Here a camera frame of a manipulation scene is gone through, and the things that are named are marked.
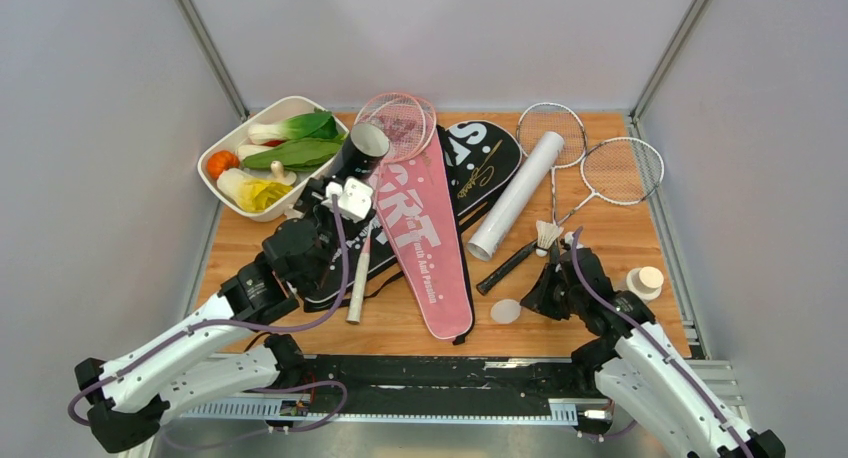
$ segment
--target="white wall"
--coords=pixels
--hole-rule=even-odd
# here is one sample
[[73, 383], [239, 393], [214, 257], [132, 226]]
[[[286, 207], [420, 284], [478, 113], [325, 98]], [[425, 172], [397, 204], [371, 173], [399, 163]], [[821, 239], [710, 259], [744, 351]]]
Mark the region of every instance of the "white wall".
[[73, 367], [184, 310], [237, 120], [173, 0], [0, 0], [0, 50], [0, 455], [105, 455]]
[[788, 456], [845, 456], [848, 0], [714, 0], [645, 118], [707, 344]]
[[252, 109], [303, 94], [361, 107], [629, 108], [691, 0], [194, 0]]

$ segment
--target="gray floor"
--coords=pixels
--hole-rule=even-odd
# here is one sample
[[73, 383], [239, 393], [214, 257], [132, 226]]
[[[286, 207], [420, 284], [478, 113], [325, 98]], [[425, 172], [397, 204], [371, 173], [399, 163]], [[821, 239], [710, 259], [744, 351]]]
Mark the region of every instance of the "gray floor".
[[[616, 416], [617, 429], [630, 418]], [[262, 428], [253, 421], [183, 419], [169, 427], [181, 444], [201, 445]], [[317, 430], [284, 436], [263, 435], [229, 447], [181, 452], [157, 440], [152, 457], [246, 458], [665, 458], [668, 455], [641, 427], [611, 442], [593, 444], [564, 428], [550, 426], [409, 425], [333, 423]]]

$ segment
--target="black racket handle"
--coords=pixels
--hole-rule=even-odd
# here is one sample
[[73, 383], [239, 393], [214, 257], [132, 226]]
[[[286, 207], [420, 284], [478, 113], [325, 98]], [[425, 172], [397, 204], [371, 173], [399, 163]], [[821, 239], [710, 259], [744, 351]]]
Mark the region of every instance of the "black racket handle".
[[516, 251], [512, 256], [509, 257], [501, 266], [498, 267], [497, 270], [493, 271], [491, 275], [487, 276], [486, 279], [477, 283], [477, 291], [480, 292], [481, 295], [485, 295], [488, 293], [495, 285], [500, 283], [501, 280], [506, 278], [506, 275], [510, 274], [512, 270], [515, 269], [516, 266], [521, 264], [522, 261], [526, 260], [533, 250], [536, 249], [536, 242], [531, 241]]

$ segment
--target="wooden table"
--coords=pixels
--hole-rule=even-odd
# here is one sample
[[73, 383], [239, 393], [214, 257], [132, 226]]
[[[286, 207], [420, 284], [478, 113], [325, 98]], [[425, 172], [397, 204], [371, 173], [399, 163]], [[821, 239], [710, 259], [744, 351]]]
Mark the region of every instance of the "wooden table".
[[[353, 113], [338, 113], [337, 116], [348, 126], [352, 126], [355, 118]], [[514, 132], [519, 113], [439, 113], [438, 118], [443, 126], [470, 119], [489, 120]], [[621, 115], [585, 113], [580, 118], [586, 126], [590, 146], [607, 138], [627, 135]], [[588, 191], [577, 167], [557, 173], [557, 192], [561, 214], [587, 196]], [[536, 220], [550, 219], [550, 199], [549, 180], [543, 180], [491, 262], [484, 263], [466, 252], [472, 285], [482, 280], [521, 246], [535, 239]], [[261, 250], [262, 240], [273, 233], [282, 219], [256, 223], [229, 208], [223, 209], [196, 306], [202, 305], [219, 289], [221, 283], [253, 260]], [[677, 350], [683, 356], [690, 356], [648, 205], [642, 203], [620, 207], [599, 199], [592, 200], [567, 225], [567, 230], [584, 226], [582, 242], [598, 254], [613, 283], [637, 266], [654, 266], [663, 270], [667, 278], [666, 285], [662, 295], [651, 302], [650, 308]], [[475, 229], [476, 226], [463, 234], [463, 242], [468, 241]], [[520, 300], [539, 276], [542, 263], [541, 258], [531, 256], [487, 296], [481, 296], [474, 290], [476, 323], [467, 342], [460, 346], [439, 341], [429, 334], [405, 280], [388, 285], [377, 297], [366, 300], [361, 325], [347, 324], [344, 321], [346, 309], [341, 309], [321, 326], [298, 333], [297, 342], [307, 354], [568, 356], [572, 350], [594, 338], [578, 318], [554, 321], [524, 310], [516, 322], [498, 325], [489, 316], [496, 301], [503, 298]], [[397, 270], [399, 268], [395, 265], [368, 282], [366, 293], [376, 289]], [[298, 310], [277, 324], [308, 323], [318, 316]], [[241, 352], [246, 341], [233, 344], [223, 351]]]

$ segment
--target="black cylinder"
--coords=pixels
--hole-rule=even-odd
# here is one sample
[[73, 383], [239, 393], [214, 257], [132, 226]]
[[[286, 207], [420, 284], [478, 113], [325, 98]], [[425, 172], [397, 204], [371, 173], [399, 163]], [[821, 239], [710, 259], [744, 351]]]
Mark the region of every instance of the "black cylinder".
[[327, 176], [340, 183], [348, 177], [367, 178], [389, 152], [389, 139], [382, 130], [368, 123], [357, 123], [333, 158]]

